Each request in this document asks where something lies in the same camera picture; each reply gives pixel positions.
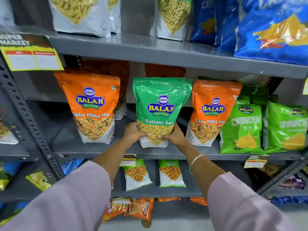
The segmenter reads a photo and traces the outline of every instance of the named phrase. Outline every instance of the pink shirt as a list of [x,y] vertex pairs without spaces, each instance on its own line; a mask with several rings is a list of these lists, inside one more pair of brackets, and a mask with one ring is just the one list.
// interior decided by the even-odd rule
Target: pink shirt
[[[0,230],[96,231],[111,195],[108,173],[88,161],[30,202]],[[297,230],[281,211],[230,172],[208,192],[215,231]]]

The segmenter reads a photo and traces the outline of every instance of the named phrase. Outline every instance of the orange snack bag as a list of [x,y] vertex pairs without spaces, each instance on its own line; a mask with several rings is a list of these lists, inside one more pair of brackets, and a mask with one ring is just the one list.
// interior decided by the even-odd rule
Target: orange snack bag
[[191,202],[198,203],[198,204],[201,204],[201,205],[204,205],[204,206],[208,205],[208,203],[206,202],[205,198],[203,198],[203,197],[189,198],[189,200]]
[[186,69],[179,66],[164,66],[157,64],[145,63],[145,76],[146,77],[181,77],[183,78]]
[[118,103],[113,110],[115,120],[121,120],[126,114],[126,91],[129,78],[129,62],[118,60],[81,60],[81,67],[92,73],[117,76],[121,80]]
[[154,205],[154,198],[133,199],[132,203],[129,205],[129,209],[124,215],[133,216],[143,220],[150,221],[153,205]]
[[195,146],[210,147],[229,118],[242,83],[196,80],[192,88],[194,111],[186,138]]
[[110,199],[103,216],[103,221],[108,221],[110,218],[124,214],[129,209],[131,202],[131,199],[127,197]]
[[109,144],[114,134],[113,110],[119,98],[120,79],[72,68],[57,71],[55,76],[67,97],[81,140]]
[[168,202],[172,200],[181,200],[181,198],[156,198],[156,202]]

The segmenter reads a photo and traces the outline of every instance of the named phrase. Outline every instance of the person's left arm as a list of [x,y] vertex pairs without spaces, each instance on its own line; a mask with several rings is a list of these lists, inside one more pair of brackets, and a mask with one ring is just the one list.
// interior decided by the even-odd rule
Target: person's left arm
[[125,150],[147,135],[131,123],[120,141],[41,193],[0,230],[98,230]]

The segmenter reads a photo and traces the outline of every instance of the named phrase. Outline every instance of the person's left hand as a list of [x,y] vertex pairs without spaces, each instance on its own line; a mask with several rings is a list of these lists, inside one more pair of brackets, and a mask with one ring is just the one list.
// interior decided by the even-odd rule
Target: person's left hand
[[126,128],[123,135],[123,139],[127,141],[129,145],[132,145],[138,139],[142,137],[150,137],[152,134],[149,132],[141,132],[137,128],[137,122],[130,123]]

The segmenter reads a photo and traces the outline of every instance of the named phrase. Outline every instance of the hand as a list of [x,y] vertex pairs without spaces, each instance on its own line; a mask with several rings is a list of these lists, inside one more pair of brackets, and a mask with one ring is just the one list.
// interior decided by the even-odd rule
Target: hand
[[138,139],[142,137],[150,137],[152,134],[149,132],[141,132],[137,128],[137,122],[130,123],[126,128],[123,135],[123,140],[125,140],[129,145],[132,145]]
[[175,123],[174,130],[170,135],[158,135],[157,138],[161,140],[169,140],[179,149],[180,152],[183,152],[183,146],[188,143],[177,123]]

